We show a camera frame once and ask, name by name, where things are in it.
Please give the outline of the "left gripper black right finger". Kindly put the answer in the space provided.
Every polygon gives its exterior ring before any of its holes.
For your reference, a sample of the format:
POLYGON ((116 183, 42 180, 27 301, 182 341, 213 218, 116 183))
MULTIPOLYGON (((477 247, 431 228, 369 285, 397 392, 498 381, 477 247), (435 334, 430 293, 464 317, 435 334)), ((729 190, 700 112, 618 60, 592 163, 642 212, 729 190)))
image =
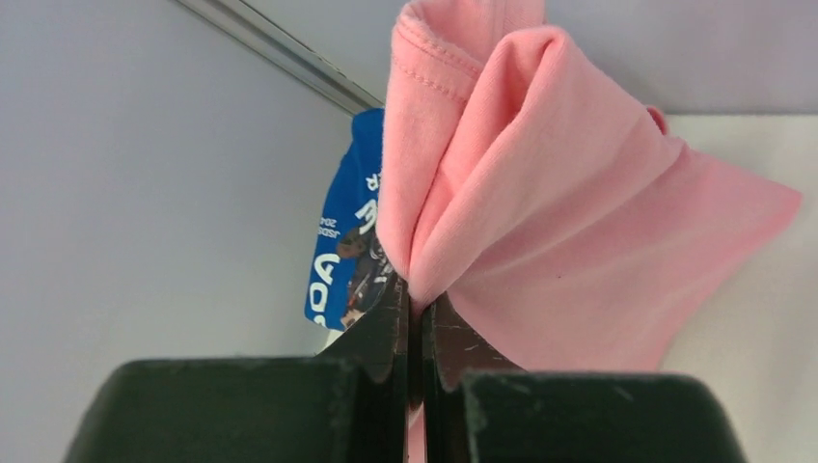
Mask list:
POLYGON ((452 307, 422 319, 430 462, 742 462, 730 421, 678 374, 524 371, 452 307))

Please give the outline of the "light pink t-shirt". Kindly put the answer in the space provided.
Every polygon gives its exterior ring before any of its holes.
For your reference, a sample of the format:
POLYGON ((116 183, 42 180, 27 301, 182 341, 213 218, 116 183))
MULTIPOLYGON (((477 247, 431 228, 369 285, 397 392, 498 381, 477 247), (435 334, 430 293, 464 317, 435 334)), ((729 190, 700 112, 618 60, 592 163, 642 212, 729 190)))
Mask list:
POLYGON ((376 231, 517 365, 655 369, 800 194, 692 149, 540 1, 412 1, 392 34, 376 231))

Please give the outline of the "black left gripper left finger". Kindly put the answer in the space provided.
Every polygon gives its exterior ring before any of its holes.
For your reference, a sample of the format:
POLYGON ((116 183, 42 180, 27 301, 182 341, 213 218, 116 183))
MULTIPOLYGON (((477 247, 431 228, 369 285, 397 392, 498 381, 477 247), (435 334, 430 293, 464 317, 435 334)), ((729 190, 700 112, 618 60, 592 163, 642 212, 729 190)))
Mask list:
POLYGON ((68 462, 402 462, 408 297, 375 306, 312 357, 150 359, 116 368, 68 462))

